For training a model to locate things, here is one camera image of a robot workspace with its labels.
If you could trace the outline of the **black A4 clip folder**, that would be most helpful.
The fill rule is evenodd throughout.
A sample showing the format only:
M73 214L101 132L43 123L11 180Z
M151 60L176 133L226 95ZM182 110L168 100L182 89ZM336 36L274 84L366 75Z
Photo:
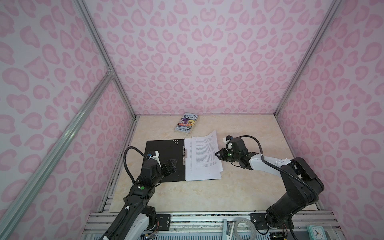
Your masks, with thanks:
M163 183L186 181L186 171L183 165L183 146L185 146L185 140L186 139L147 141L145 154L148 154L149 151L158 151L161 166L168 160L177 160L177 171L165 177L162 180Z

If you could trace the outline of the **metal folder clip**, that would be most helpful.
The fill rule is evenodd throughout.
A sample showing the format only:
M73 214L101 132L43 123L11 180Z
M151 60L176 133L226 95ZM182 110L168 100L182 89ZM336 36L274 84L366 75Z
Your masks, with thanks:
M186 159L187 159L187 148L183 146L183 165L186 165Z

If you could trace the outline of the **printed sheet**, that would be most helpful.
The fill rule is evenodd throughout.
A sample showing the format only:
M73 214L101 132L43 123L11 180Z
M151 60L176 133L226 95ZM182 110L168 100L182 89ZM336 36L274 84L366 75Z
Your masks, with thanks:
M192 137L190 181L222 178L223 165L216 156L218 151L216 130L205 137Z
M185 140L185 147L187 148L187 159L186 159L186 165L185 165L185 171L186 171L185 179L186 179L186 181L190 181L192 139L186 139Z

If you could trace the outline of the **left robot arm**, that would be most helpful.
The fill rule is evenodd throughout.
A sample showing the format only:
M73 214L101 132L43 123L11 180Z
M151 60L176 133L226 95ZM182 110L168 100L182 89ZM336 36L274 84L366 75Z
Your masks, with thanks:
M141 174L123 198L124 206L101 240L138 240L141 234L155 226L156 209L148 202L156 186L177 170L177 160L159 164L155 159L144 161Z

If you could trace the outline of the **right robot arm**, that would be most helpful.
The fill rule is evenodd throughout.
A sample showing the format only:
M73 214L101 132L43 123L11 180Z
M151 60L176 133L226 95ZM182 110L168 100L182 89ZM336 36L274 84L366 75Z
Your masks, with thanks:
M226 146L215 153L219 160L282 178L286 193L266 210L265 220L270 228L290 225L293 215L317 203L325 190L323 182L303 158L266 157L260 141L250 135L227 136L225 143Z

